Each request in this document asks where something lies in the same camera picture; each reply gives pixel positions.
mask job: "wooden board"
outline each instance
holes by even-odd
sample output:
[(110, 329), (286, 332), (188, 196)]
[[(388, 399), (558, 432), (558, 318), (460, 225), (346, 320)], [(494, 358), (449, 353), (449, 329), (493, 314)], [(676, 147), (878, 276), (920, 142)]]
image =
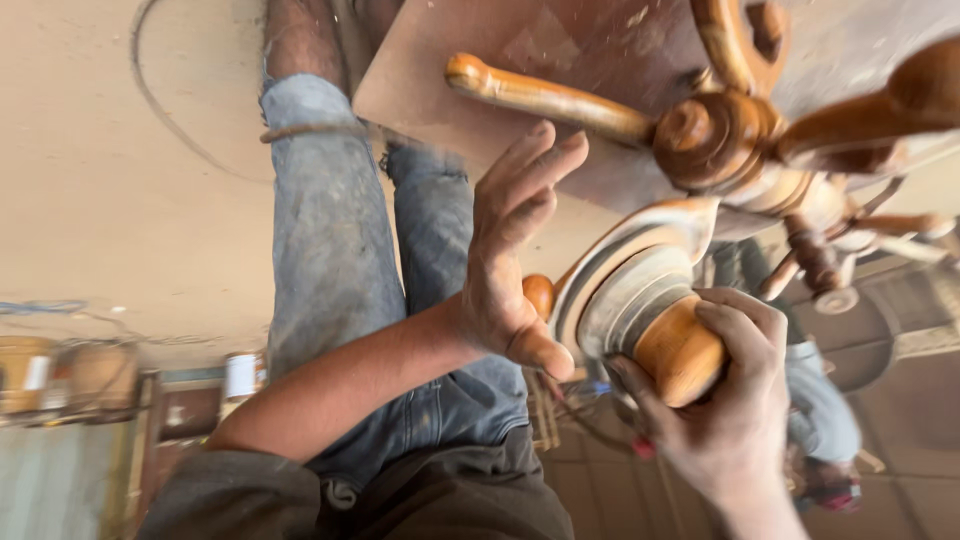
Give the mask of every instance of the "wooden board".
[[(780, 3), (793, 16), (793, 45), (773, 101), (788, 117), (882, 86), (910, 51), (960, 27), (953, 0)], [(651, 115), (685, 98), (686, 77), (708, 65), (687, 0), (407, 0), (354, 96), (354, 109), (491, 163), (536, 118), (450, 90), (444, 65), (457, 52)], [(572, 131), (561, 128), (562, 135)], [(680, 195), (650, 153), (596, 136), (590, 145), (587, 163), (559, 190), (624, 214)], [(751, 227), (764, 225), (757, 220)]]

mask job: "dusty floor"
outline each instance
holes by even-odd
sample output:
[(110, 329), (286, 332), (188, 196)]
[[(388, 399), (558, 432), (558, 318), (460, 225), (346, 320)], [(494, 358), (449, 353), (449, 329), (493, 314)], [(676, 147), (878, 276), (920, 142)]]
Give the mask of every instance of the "dusty floor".
[[(0, 19), (0, 302), (89, 303), (73, 316), (0, 316), (0, 333), (136, 332), (154, 343), (146, 365), (215, 363), (263, 346), (272, 314), (273, 174), (257, 141), (263, 0), (161, 0), (141, 37), (164, 114), (243, 178), (198, 158), (151, 112), (129, 59), (138, 7), (35, 0)], [(954, 157), (921, 171), (891, 208), (960, 212), (960, 190), (933, 189), (958, 167)], [(562, 197), (525, 270), (559, 276), (617, 218)]]

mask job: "forearm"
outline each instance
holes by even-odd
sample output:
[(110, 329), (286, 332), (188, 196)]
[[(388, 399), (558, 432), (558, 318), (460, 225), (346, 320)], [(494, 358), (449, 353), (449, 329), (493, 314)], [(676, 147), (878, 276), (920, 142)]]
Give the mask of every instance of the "forearm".
[(782, 482), (758, 489), (742, 486), (717, 507), (735, 540), (809, 540)]
[(460, 295), (302, 365), (238, 407), (209, 450), (306, 461), (405, 392), (484, 355), (460, 334)]

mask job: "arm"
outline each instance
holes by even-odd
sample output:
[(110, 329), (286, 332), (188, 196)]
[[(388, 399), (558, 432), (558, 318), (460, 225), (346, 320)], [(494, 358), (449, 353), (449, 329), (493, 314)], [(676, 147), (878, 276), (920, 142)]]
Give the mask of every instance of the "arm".
[(458, 294), (304, 364), (237, 408), (206, 448), (310, 459), (391, 399), (482, 357), (462, 319)]
[(705, 301), (697, 316), (731, 355), (709, 402), (672, 409), (635, 362), (619, 357), (611, 367), (634, 397), (646, 435), (717, 507), (734, 538), (805, 539), (782, 474), (786, 317), (734, 289), (699, 292)]
[(516, 255), (553, 214), (554, 184), (587, 157), (583, 133), (555, 138), (540, 122), (477, 184), (461, 294), (302, 365), (233, 411), (206, 447), (303, 462), (393, 398), (486, 355), (568, 378), (573, 358), (523, 297)]

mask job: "light blue jeans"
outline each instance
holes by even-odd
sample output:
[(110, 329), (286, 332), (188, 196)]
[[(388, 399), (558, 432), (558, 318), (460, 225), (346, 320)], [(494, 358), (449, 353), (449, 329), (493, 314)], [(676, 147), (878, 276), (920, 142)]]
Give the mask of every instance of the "light blue jeans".
[[(261, 106), (272, 129), (360, 125), (347, 97), (309, 74), (272, 82)], [(473, 192), (456, 160), (419, 146), (388, 149), (403, 287), (383, 190), (364, 137), (283, 138), (273, 143), (273, 161), (271, 380), (463, 287)], [(526, 395), (520, 368), (488, 356), (380, 407), (307, 466), (360, 491), (384, 466), (410, 452), (500, 444), (508, 430), (529, 423)]]

